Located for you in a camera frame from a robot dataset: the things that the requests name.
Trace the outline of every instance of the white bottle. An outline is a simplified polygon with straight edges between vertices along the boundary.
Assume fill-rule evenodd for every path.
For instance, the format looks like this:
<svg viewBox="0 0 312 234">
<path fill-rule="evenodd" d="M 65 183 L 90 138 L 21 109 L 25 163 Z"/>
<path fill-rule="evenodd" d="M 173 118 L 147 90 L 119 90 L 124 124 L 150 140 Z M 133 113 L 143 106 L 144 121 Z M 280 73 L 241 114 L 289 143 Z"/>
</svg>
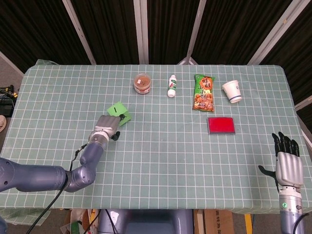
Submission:
<svg viewBox="0 0 312 234">
<path fill-rule="evenodd" d="M 169 78 L 167 95 L 170 98 L 173 98 L 176 96 L 176 76 L 175 75 L 172 75 Z"/>
</svg>

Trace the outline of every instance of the dark curtain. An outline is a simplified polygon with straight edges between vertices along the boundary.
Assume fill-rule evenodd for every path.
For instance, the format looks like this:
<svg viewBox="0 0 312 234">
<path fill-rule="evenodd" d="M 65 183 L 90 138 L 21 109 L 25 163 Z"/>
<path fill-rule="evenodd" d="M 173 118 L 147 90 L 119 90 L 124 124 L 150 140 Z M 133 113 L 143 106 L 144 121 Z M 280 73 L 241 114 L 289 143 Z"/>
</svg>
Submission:
<svg viewBox="0 0 312 234">
<path fill-rule="evenodd" d="M 275 64 L 284 68 L 295 104 L 312 95 L 312 2 L 261 64 Z"/>
<path fill-rule="evenodd" d="M 97 64 L 138 64 L 133 0 L 72 0 Z"/>
<path fill-rule="evenodd" d="M 178 64 L 186 57 L 199 0 L 148 0 L 150 64 Z"/>
<path fill-rule="evenodd" d="M 297 111 L 297 114 L 307 126 L 308 130 L 312 133 L 312 104 Z"/>
<path fill-rule="evenodd" d="M 291 0 L 208 0 L 192 58 L 198 64 L 247 64 Z"/>
<path fill-rule="evenodd" d="M 0 51 L 22 72 L 37 59 L 90 64 L 61 0 L 3 0 Z"/>
</svg>

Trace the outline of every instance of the food package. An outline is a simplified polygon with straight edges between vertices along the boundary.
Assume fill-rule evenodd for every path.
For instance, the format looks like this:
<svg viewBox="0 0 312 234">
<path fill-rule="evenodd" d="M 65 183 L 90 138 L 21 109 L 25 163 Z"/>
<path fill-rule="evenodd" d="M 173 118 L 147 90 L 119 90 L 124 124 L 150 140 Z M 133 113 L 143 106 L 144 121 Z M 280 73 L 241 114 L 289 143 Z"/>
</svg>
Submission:
<svg viewBox="0 0 312 234">
<path fill-rule="evenodd" d="M 213 81 L 214 77 L 206 75 L 195 75 L 194 89 L 194 110 L 200 111 L 215 111 L 214 96 L 213 96 Z"/>
</svg>

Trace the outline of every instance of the white cup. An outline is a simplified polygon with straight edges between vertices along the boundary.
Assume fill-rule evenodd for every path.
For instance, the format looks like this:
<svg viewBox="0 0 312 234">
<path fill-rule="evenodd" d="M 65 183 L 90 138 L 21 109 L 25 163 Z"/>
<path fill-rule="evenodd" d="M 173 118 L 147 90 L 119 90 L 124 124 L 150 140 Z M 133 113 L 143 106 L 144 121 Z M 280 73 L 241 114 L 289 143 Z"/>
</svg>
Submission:
<svg viewBox="0 0 312 234">
<path fill-rule="evenodd" d="M 230 103 L 235 103 L 238 101 L 241 101 L 242 95 L 240 94 L 239 86 L 238 86 L 238 80 L 232 80 L 230 82 L 225 83 L 222 86 L 222 89 L 228 96 L 228 99 L 230 100 Z"/>
</svg>

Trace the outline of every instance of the red sponge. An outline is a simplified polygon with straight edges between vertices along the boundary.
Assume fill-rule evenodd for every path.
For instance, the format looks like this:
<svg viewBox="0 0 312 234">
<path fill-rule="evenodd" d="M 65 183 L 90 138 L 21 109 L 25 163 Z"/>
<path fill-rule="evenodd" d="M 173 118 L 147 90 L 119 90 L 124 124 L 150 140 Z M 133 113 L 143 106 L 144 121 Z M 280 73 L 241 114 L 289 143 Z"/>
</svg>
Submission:
<svg viewBox="0 0 312 234">
<path fill-rule="evenodd" d="M 235 133 L 233 118 L 230 117 L 209 117 L 208 129 L 211 134 Z"/>
</svg>

